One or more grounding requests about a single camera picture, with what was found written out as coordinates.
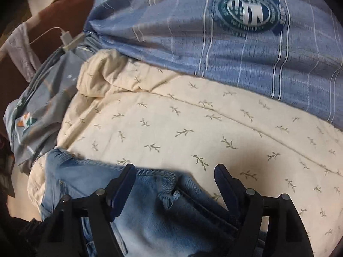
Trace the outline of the brown headboard cushion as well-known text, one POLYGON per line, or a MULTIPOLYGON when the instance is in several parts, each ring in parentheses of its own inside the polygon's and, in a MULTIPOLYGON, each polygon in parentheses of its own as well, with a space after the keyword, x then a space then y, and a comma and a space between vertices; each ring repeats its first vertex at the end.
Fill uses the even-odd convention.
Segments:
MULTIPOLYGON (((41 63, 62 45, 61 30, 69 31, 72 37, 82 32, 93 3, 94 0, 58 0, 26 21, 31 47, 41 63)), ((1 53, 1 117, 27 86, 8 54, 1 53)))

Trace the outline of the white phone charger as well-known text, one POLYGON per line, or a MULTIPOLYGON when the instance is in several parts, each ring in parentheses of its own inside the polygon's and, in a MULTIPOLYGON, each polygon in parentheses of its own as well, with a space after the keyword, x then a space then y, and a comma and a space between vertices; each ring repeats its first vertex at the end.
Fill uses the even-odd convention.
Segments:
POLYGON ((68 46, 69 44, 72 43, 73 37, 71 36, 69 31, 62 31, 60 40, 64 46, 68 46))

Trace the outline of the grey lilac cloth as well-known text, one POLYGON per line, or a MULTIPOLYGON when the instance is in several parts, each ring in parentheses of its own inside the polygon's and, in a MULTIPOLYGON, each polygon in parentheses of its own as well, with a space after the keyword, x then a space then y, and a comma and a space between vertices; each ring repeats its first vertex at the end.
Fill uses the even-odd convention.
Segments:
POLYGON ((16 27, 1 47, 1 53, 7 53, 12 63, 30 82, 36 71, 41 67, 41 62, 29 44, 26 22, 16 27))

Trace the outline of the blue denim jeans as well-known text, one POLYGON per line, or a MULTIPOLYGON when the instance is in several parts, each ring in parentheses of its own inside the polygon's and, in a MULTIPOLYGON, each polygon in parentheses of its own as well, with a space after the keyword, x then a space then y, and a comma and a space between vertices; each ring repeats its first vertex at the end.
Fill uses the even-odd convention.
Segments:
MULTIPOLYGON (((89 196, 122 170, 52 150, 45 163, 41 216, 51 216, 63 195, 89 196)), ((138 169, 123 211, 111 226, 125 256, 222 256, 238 232, 237 218, 191 176, 146 168, 138 169)))

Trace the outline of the grey patterned blanket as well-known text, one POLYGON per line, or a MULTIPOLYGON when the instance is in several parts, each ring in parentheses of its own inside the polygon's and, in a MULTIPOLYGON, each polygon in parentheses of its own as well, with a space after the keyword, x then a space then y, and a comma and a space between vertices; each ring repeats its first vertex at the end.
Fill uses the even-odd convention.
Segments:
POLYGON ((77 92, 81 66, 100 48, 99 39, 87 35, 68 52, 57 49, 19 99, 8 104, 3 121, 22 173, 29 174, 34 162, 56 146, 65 112, 77 92))

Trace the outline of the cream leaf-print bedsheet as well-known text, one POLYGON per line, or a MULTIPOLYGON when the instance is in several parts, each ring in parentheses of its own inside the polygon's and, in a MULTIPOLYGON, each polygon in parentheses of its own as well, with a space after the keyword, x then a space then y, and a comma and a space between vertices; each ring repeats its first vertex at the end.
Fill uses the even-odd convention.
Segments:
MULTIPOLYGON (((263 196, 290 195, 315 256, 342 238, 342 131, 302 110, 101 50, 83 63, 55 149, 80 160, 188 174, 229 211, 223 164, 263 196)), ((48 154, 28 182, 40 209, 48 154)))

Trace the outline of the blue plaid duvet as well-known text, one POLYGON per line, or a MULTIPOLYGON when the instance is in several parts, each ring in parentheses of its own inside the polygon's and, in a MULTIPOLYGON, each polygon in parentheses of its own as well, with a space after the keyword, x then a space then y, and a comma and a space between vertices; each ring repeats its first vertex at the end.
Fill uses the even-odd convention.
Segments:
POLYGON ((342 13, 326 0, 94 0, 84 30, 105 48, 342 128, 342 13))

